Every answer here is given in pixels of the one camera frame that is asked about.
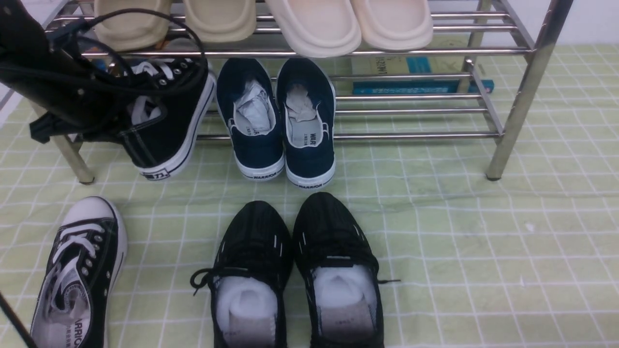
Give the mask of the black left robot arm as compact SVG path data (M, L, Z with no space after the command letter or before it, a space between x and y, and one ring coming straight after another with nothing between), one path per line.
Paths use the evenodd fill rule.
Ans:
M150 77L119 53L86 36L108 18L80 19L47 33L19 0L1 2L1 83L44 108L31 138L77 135L86 142L118 143L129 127L126 111L149 93Z

